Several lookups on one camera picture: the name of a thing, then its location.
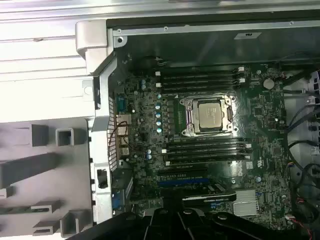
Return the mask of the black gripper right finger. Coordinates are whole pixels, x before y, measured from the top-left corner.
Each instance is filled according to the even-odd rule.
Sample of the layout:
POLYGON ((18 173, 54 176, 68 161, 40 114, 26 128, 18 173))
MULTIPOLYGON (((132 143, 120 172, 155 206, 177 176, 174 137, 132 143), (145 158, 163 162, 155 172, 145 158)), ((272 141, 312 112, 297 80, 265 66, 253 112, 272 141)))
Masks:
POLYGON ((178 213, 190 240, 309 240, 301 228, 273 230, 228 212, 206 216, 193 208, 178 213))

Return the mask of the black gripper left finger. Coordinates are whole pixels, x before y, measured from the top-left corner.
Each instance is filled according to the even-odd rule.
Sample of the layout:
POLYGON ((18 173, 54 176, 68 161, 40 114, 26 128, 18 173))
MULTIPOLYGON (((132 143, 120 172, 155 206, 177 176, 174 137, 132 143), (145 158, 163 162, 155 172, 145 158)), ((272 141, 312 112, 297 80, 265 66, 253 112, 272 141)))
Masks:
POLYGON ((122 213, 97 225, 95 240, 180 240, 183 224, 178 215, 157 208, 143 217, 122 213))

